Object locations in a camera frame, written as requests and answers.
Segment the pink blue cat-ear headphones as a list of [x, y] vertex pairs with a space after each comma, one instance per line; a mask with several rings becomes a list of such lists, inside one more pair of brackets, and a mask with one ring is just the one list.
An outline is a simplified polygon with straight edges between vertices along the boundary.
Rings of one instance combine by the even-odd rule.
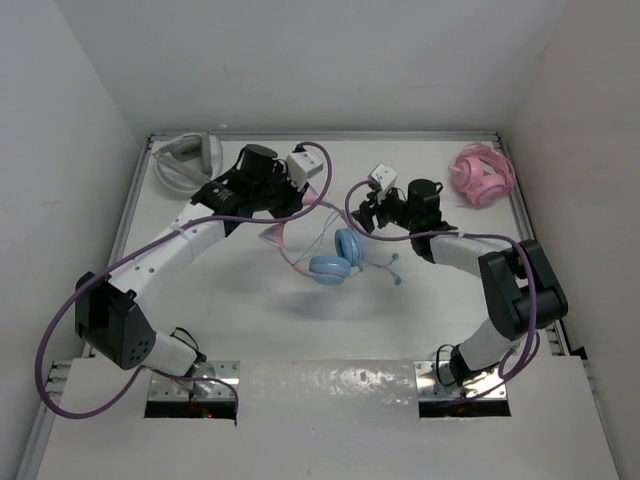
[[317, 255], [325, 234], [332, 224], [338, 219], [346, 221], [344, 211], [333, 202], [322, 200], [320, 205], [330, 210], [331, 214], [327, 217], [321, 233], [296, 259], [292, 259], [285, 248], [285, 224], [276, 224], [266, 228], [259, 234], [259, 238], [268, 245], [275, 247], [282, 259], [295, 272], [314, 280], [320, 285], [341, 285], [347, 279], [362, 273], [367, 267], [386, 271], [391, 275], [396, 286], [402, 284], [401, 277], [391, 269], [391, 265], [399, 259], [399, 255], [394, 253], [391, 260], [386, 264], [376, 264], [368, 261], [365, 256], [363, 239], [353, 229], [337, 229], [334, 233], [335, 253], [333, 255]]

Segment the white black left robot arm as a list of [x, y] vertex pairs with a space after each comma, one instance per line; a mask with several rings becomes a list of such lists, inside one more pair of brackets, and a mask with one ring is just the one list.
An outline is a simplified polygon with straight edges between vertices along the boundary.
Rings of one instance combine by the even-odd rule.
[[283, 160], [268, 147], [243, 147], [231, 169], [191, 197], [154, 248], [104, 278], [87, 273], [78, 281], [76, 334], [123, 370], [144, 366], [187, 375], [203, 356], [152, 327], [154, 298], [197, 256], [229, 237], [239, 218], [266, 211], [279, 219], [300, 211], [309, 179], [323, 166], [303, 147]]

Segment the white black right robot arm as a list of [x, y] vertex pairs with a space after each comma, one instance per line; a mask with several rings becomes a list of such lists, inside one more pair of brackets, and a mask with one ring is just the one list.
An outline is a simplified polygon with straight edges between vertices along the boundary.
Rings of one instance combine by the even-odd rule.
[[480, 279], [487, 319], [451, 349], [449, 376], [442, 385], [462, 386], [482, 372], [497, 369], [508, 381], [533, 359], [539, 330], [564, 317], [568, 301], [542, 246], [500, 234], [469, 233], [445, 221], [440, 208], [442, 185], [427, 179], [409, 184], [405, 195], [383, 190], [372, 180], [347, 193], [370, 189], [357, 209], [346, 210], [349, 223], [372, 240], [393, 224], [403, 230], [423, 260], [450, 266]]

